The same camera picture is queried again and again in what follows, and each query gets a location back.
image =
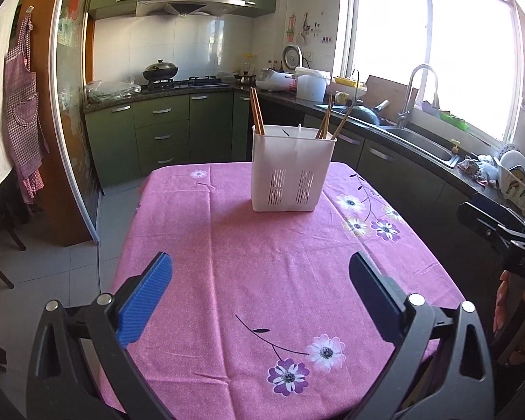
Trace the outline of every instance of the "kitchen faucet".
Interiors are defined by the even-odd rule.
[[[440,99],[437,96],[437,86],[438,86],[437,74],[435,74],[434,69],[426,63],[418,65],[417,67],[414,68],[414,70],[412,71],[412,74],[410,74],[410,82],[408,86],[406,87],[404,107],[402,108],[402,112],[399,113],[399,124],[397,125],[398,127],[406,126],[406,120],[408,119],[408,116],[410,114],[410,110],[408,108],[410,106],[410,95],[412,93],[412,82],[414,81],[414,76],[416,75],[418,71],[420,71],[420,69],[427,69],[428,71],[433,72],[434,77],[435,77],[435,92],[434,92],[434,100],[433,100],[434,102],[432,103],[432,107],[434,107],[435,109],[440,108]]]

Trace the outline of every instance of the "gas stove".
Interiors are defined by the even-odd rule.
[[[142,93],[155,93],[164,90],[191,88],[194,86],[202,86],[203,88],[215,88],[219,86],[228,86],[223,83],[221,79],[214,75],[207,75],[205,77],[191,76],[188,80],[150,80],[148,85],[142,87]]]

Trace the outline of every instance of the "window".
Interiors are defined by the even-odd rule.
[[[443,110],[466,120],[493,144],[508,141],[518,108],[521,49],[515,7],[506,0],[354,0],[350,53],[354,69],[407,84],[428,63],[438,75]],[[432,102],[434,79],[416,75],[419,98]]]

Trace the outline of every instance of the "pink tablecloth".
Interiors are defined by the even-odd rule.
[[[158,251],[171,255],[174,277],[129,352],[179,420],[329,418],[361,400],[393,349],[350,283],[354,252],[430,304],[463,298],[345,164],[331,164],[312,213],[255,213],[250,185],[250,163],[150,175],[113,291]],[[105,378],[102,392],[118,406]]]

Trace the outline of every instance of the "apron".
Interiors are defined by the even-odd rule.
[[[4,139],[20,182],[26,203],[33,203],[45,185],[39,167],[49,147],[39,122],[39,97],[35,73],[31,68],[29,33],[31,14],[23,19],[17,45],[6,54],[4,65]]]

